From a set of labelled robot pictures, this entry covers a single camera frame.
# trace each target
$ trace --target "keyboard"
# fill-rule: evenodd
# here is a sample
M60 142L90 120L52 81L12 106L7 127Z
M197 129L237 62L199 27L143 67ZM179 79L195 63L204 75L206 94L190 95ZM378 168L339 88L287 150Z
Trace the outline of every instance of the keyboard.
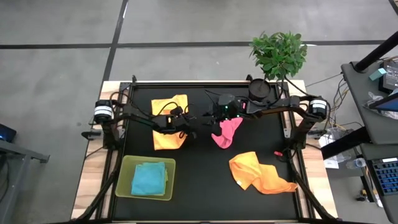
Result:
M398 194L398 161L380 159L372 161L383 195Z

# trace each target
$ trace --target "metal bracket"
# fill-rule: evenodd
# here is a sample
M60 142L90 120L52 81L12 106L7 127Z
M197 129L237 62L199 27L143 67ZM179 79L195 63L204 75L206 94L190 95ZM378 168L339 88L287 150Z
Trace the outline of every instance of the metal bracket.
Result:
M119 91L123 92L124 90L128 90L131 86L131 82L121 82L119 86Z
M119 129L119 138L123 136L124 132L126 131L124 128ZM81 135L86 138L87 140L91 141L94 139L103 139L104 132L102 129L91 129L89 131L84 131Z
M285 138L290 138L290 133L292 130L290 128L284 128Z
M247 77L246 77L246 81L253 81L253 77L249 74L249 75L247 75Z
M137 77L135 75L132 75L132 82L131 82L132 87L137 86Z

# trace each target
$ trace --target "concrete floor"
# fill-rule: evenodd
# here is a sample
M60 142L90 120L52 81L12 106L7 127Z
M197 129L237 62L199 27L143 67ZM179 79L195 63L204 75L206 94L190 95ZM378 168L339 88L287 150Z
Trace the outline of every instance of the concrete floor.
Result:
M111 43L122 0L0 0L0 45ZM398 18L387 0L130 0L120 43L250 41L262 31L299 32L304 40L381 40ZM340 73L375 45L309 47L295 77L306 84ZM110 80L237 80L261 76L248 47L117 49ZM51 154L33 162L13 216L15 223L69 219L85 141L109 49L0 50L0 123L18 130L16 143ZM389 55L398 55L394 49ZM333 98L340 78L307 91ZM351 96L339 123L359 121ZM339 217L388 223L384 210L354 200L359 178L331 179Z

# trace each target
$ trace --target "wooden table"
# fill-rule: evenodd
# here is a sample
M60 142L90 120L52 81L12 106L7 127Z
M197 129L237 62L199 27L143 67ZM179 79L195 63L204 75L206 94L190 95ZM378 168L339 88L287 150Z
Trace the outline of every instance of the wooden table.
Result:
M292 82L295 85L297 85L297 87L305 91L305 85L303 80L292 80ZM119 84L120 81L104 82L100 94L100 99L109 99L110 95L113 92L119 91ZM303 95L303 93L298 91L291 84L289 84L289 93L290 95L297 95L297 96ZM288 113L285 112L286 121L289 121L289 117L287 115ZM296 123L299 124L301 120L302 118L299 115L295 114ZM307 142L319 146L318 141L316 140L308 139ZM100 148L101 146L102 146L102 139L90 141L86 153L89 154L95 151L96 149ZM84 162L71 218L79 217L86 210L87 206L93 201L96 194L99 192L104 172L106 153L107 151L105 149L101 149L92 156L90 156L89 158L87 158L87 160ZM304 150L302 150L302 153L304 158L305 170L307 172L307 179L311 191L314 193L318 201L324 206L324 208L331 215L337 217L335 201L333 200L333 195L331 193L328 174L326 173L321 151L313 147L307 146ZM107 216L109 198L110 198L110 189L111 187L109 188L104 200L104 207L102 212L103 217ZM299 191L300 191L300 202L303 210L303 216L308 217L306 198L302 190L299 189Z

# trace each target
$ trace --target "pink cloth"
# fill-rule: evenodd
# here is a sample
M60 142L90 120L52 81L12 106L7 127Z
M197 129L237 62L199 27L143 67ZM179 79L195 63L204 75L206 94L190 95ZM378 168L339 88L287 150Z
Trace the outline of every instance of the pink cloth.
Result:
M242 121L243 118L233 118L231 120L220 122L221 135L216 136L215 134L211 134L211 137L219 147L223 149L228 148L232 144L235 130L239 127Z

